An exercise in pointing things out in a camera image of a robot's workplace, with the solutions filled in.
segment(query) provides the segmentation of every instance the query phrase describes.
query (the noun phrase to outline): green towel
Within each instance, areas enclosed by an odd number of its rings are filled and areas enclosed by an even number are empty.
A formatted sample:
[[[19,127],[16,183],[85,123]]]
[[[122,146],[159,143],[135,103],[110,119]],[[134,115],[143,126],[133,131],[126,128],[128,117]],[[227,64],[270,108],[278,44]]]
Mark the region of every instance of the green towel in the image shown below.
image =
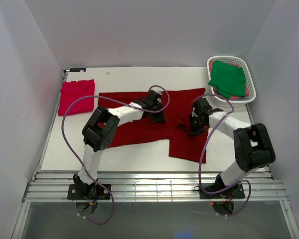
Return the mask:
[[[231,96],[245,96],[246,77],[241,67],[215,61],[208,83],[215,87],[219,94],[229,99]]]

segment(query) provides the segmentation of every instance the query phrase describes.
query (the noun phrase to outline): white plastic basket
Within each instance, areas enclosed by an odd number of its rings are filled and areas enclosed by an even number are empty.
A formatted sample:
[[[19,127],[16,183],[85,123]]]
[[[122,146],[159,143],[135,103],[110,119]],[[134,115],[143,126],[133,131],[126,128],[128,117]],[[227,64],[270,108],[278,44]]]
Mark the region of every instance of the white plastic basket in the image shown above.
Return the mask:
[[[246,96],[243,99],[239,99],[239,100],[234,100],[234,101],[229,101],[230,103],[233,104],[234,107],[242,107],[244,106],[246,103],[249,103],[251,101],[253,101],[256,98],[256,90],[255,90],[255,86],[253,83],[253,79],[251,78],[250,72],[248,70],[247,64],[243,59],[240,59],[239,57],[235,57],[235,56],[213,56],[211,58],[208,59],[207,61],[207,70],[208,70],[208,77],[209,80],[211,79],[210,73],[209,73],[209,61],[211,60],[218,60],[224,63],[228,63],[228,64],[237,64],[240,67],[243,68],[245,76],[246,76],[246,85],[248,87],[249,90],[249,95]],[[214,89],[213,87],[211,87],[211,92],[214,94]],[[213,102],[215,105],[217,106],[221,106],[221,107],[230,107],[229,104],[224,101],[223,99],[220,99],[218,97],[213,96],[212,97]]]

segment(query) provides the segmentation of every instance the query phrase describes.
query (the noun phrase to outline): white wall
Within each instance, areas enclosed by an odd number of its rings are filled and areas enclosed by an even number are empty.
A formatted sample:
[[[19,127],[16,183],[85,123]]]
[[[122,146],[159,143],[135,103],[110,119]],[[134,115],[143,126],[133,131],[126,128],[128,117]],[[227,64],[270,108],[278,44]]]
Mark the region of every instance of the white wall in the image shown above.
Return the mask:
[[[23,0],[0,0],[0,239],[38,163],[62,70]]]
[[[279,0],[247,55],[257,97],[250,105],[267,126],[299,227],[299,1]]]
[[[25,0],[62,69],[245,57],[276,0]]]

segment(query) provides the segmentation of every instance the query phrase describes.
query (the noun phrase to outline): white table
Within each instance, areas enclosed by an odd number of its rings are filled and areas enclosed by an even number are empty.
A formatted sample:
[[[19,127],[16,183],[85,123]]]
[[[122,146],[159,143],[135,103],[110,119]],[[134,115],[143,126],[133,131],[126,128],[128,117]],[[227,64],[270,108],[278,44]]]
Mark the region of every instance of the white table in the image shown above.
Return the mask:
[[[151,85],[167,90],[186,90],[205,87],[210,93],[205,67],[137,67],[87,68],[86,72],[69,72],[67,80],[95,80],[95,94],[100,92],[147,91]],[[92,113],[68,116],[65,133],[76,152],[83,157],[82,129]],[[250,122],[246,107],[236,108],[232,116]],[[44,155],[41,170],[49,172],[79,171],[80,163],[65,144],[61,134],[62,117],[56,116]],[[198,163],[168,156],[168,139],[151,143],[125,145],[104,151],[100,172],[197,172]],[[216,131],[207,146],[203,172],[221,172],[234,160],[234,143]]]

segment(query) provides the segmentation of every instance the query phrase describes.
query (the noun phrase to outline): robotic arm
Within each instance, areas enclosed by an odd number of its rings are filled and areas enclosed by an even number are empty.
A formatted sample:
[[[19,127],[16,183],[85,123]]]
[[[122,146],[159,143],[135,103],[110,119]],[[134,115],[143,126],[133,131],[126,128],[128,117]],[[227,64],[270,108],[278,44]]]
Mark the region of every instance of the robotic arm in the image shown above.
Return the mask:
[[[192,135],[204,133],[206,126],[216,127],[225,115],[219,108],[212,109],[205,98],[195,101],[193,108],[193,114],[190,116]],[[262,123],[250,124],[228,116],[217,129],[234,140],[236,161],[218,174],[215,183],[205,188],[206,191],[216,192],[224,189],[275,161],[274,149],[267,129]],[[211,198],[210,195],[203,193],[200,195],[201,198]]]
[[[150,115],[150,113],[133,108],[135,106],[145,110],[158,111],[162,109],[161,97],[161,91],[151,90],[146,97],[130,103],[132,107],[123,106],[115,109],[106,109],[99,106],[96,108],[82,131],[84,136],[83,162],[93,178],[98,178],[98,166],[103,150],[110,146],[117,127],[149,116],[152,122],[165,122],[163,112]],[[78,174],[74,174],[73,180],[74,191],[77,192],[79,197],[85,199],[94,197],[96,185],[86,174],[83,167]]]

